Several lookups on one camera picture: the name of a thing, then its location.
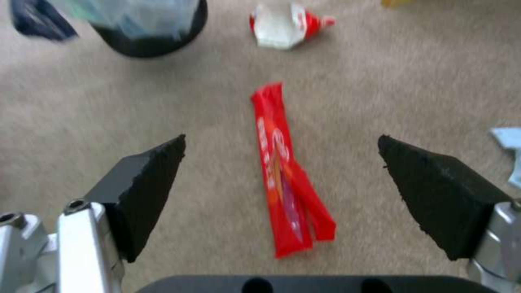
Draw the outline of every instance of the candy bar wrapper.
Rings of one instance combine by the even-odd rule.
[[[296,46],[335,22],[332,17],[319,18],[296,3],[259,4],[250,14],[257,44],[281,50]]]
[[[336,223],[293,156],[282,83],[252,96],[275,257],[313,247],[308,220],[317,240],[334,240]]]

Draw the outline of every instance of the yellow object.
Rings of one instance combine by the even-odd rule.
[[[409,2],[412,2],[412,0],[382,0],[382,5],[384,7],[397,7]]]

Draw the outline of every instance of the carpet floor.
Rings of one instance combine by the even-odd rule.
[[[67,44],[27,39],[0,13],[0,207],[54,231],[123,156],[187,135],[170,198],[138,260],[133,292],[176,274],[465,276],[412,219],[378,155],[389,134],[460,158],[513,197],[513,154],[491,127],[521,125],[521,2],[303,0],[335,27],[288,52],[256,46],[253,0],[209,1],[189,46],[142,61],[86,23]],[[285,82],[295,156],[338,223],[337,240],[275,260],[254,113]]]

